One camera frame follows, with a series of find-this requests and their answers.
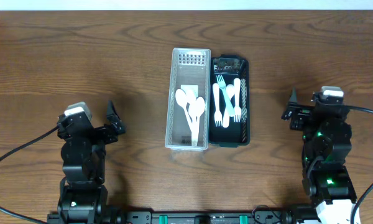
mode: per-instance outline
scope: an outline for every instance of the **white panel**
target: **white panel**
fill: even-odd
[[[373,0],[0,0],[0,10],[373,9]]]

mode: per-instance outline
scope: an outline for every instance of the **wooden tabletop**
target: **wooden tabletop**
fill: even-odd
[[[164,147],[172,49],[250,63],[251,142],[205,152]],[[373,11],[0,12],[0,156],[85,101],[93,124],[113,100],[127,133],[106,147],[108,203],[169,210],[252,210],[309,202],[302,133],[280,116],[293,86],[323,85],[373,109]],[[373,115],[350,112],[346,166],[358,197],[373,182]],[[46,220],[64,176],[56,134],[0,163],[0,205]],[[373,191],[360,209],[373,223]],[[0,212],[0,223],[24,223]]]

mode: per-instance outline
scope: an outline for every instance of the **light blue fork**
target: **light blue fork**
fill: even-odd
[[[217,75],[217,83],[225,99],[226,109],[230,117],[235,115],[234,107],[232,106],[231,100],[229,100],[228,94],[226,93],[226,84],[222,75]]]

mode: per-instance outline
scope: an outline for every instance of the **white fork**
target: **white fork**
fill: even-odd
[[[223,125],[223,115],[219,110],[219,86],[217,83],[213,84],[213,95],[214,95],[214,103],[216,105],[216,112],[214,113],[214,121],[216,123],[216,127],[220,127]]]
[[[235,116],[234,122],[241,122],[242,116],[242,109],[239,106],[239,93],[241,92],[241,80],[238,78],[234,79],[234,87],[235,87]]]

